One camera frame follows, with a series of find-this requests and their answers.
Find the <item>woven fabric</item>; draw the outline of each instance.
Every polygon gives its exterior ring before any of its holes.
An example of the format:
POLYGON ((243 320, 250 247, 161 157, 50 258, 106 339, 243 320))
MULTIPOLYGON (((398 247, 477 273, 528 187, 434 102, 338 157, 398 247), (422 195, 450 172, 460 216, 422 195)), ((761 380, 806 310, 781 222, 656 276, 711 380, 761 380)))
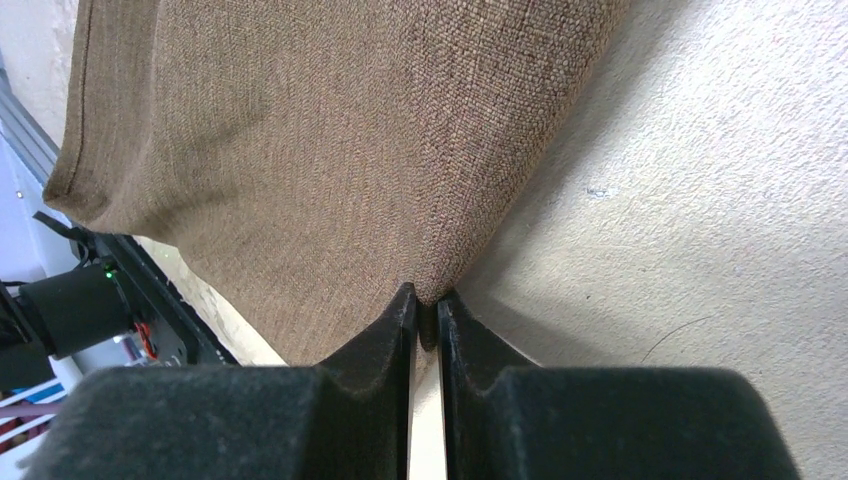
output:
POLYGON ((619 0, 82 0, 48 204, 175 245, 284 360, 433 302, 587 80, 619 0))

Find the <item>cable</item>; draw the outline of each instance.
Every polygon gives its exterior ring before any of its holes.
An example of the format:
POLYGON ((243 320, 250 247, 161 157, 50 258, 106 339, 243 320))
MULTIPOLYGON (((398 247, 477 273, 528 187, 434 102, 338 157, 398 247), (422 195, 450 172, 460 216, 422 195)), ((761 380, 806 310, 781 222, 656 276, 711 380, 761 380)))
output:
POLYGON ((57 235, 67 238, 72 242, 76 242, 82 252, 80 253, 80 261, 77 266, 74 267, 74 270, 79 270, 91 261, 91 251, 86 245, 87 236, 79 227, 68 227, 64 223, 56 220, 55 218, 47 215, 44 212, 35 212, 32 218, 38 220, 50 230, 53 230, 53 232, 55 232, 57 235))
POLYGON ((0 314, 0 350, 21 343, 26 343, 26 339, 18 323, 13 318, 0 314))
POLYGON ((42 415, 55 415, 61 403, 30 403, 24 405, 9 405, 0 407, 0 418, 17 417, 40 417, 42 415))
POLYGON ((159 358, 158 353, 153 348, 153 343, 150 341, 150 326, 146 323, 135 322, 135 329, 138 331, 138 336, 141 337, 141 344, 144 346, 144 351, 147 356, 156 360, 159 358))

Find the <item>stucco wall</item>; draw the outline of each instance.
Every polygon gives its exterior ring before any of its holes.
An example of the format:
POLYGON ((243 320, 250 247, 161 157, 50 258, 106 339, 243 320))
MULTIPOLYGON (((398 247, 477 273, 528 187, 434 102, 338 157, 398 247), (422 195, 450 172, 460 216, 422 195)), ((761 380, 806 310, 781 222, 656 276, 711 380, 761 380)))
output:
MULTIPOLYGON (((75 3, 0 0, 15 93, 57 141, 75 3)), ((804 474, 841 477, 847 51, 848 10, 836 1, 635 2, 461 293, 547 364, 739 370, 804 474)), ((220 314, 211 288, 185 285, 190 302, 220 314)), ((441 435, 434 379, 417 451, 441 435)), ((442 465, 413 463, 417 478, 442 465)))

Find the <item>red wire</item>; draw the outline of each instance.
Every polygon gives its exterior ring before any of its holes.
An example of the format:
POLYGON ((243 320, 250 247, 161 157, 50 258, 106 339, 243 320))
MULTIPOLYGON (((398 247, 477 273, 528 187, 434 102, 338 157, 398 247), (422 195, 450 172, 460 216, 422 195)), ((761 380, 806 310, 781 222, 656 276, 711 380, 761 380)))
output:
POLYGON ((141 345, 144 347, 144 351, 147 352, 147 356, 156 360, 158 356, 153 349, 153 345, 150 343, 150 326, 146 323, 136 322, 135 329, 138 331, 138 336, 141 337, 141 345))

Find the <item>black cylinder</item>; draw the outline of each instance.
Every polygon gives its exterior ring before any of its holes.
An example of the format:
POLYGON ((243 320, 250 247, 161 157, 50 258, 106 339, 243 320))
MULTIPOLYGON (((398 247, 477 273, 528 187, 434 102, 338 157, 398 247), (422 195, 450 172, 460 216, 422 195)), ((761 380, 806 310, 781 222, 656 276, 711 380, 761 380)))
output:
POLYGON ((123 272, 90 265, 20 287, 17 303, 48 353, 62 358, 129 330, 133 289, 123 272))

